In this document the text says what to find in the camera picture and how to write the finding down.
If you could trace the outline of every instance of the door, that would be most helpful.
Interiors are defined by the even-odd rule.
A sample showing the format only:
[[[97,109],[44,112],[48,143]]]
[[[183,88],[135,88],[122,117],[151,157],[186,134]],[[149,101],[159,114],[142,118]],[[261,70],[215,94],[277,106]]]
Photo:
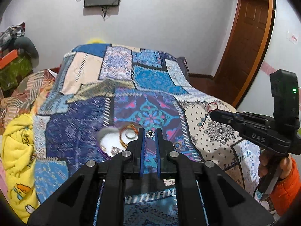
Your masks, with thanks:
[[[223,100],[234,107],[242,100],[263,60],[271,26],[269,1],[238,1],[230,38],[214,77],[223,88]]]

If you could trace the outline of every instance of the wooden floor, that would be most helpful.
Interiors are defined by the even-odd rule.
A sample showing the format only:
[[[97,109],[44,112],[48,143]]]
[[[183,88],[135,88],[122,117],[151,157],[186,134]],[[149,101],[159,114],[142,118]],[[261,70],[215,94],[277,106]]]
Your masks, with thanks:
[[[189,79],[190,84],[194,88],[211,96],[217,97],[227,103],[231,104],[236,97],[236,94],[233,93],[234,91],[229,89],[229,86],[225,87],[224,85],[217,84],[209,78],[190,77]]]

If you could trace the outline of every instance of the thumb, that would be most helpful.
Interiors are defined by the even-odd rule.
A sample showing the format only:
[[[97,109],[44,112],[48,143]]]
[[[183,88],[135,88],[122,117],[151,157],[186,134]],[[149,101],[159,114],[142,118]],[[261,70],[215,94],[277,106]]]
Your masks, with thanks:
[[[292,167],[293,167],[293,162],[292,162],[291,155],[289,155],[288,158],[286,157],[283,158],[282,161],[280,162],[280,168],[283,170],[280,175],[280,178],[281,179],[286,178],[290,174]]]

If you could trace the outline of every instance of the hand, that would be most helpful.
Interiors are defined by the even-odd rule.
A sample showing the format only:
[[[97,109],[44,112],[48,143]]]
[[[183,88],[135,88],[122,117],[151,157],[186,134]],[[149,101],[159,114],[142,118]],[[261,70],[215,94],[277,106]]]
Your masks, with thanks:
[[[268,169],[266,165],[268,164],[270,158],[272,157],[272,153],[268,150],[264,150],[260,157],[259,157],[259,169],[258,169],[258,175],[259,177],[263,177],[268,173]],[[288,158],[284,157],[280,162],[280,167],[282,169],[282,173],[280,175],[281,179],[285,179],[291,172],[293,167],[292,157],[289,154]]]

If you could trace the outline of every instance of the bracelet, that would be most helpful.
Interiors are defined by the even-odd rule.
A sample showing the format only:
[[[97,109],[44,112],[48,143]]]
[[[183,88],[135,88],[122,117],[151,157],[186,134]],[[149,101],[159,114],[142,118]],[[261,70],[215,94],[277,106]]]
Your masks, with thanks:
[[[120,141],[122,147],[126,149],[128,145],[121,139],[121,134],[122,134],[122,132],[123,132],[125,129],[132,129],[132,130],[134,130],[134,132],[135,132],[137,135],[138,135],[139,132],[138,132],[138,130],[135,128],[135,126],[134,126],[133,124],[130,124],[130,125],[128,125],[128,126],[126,126],[126,127],[124,127],[124,128],[121,129],[121,131],[119,132],[119,141]]]

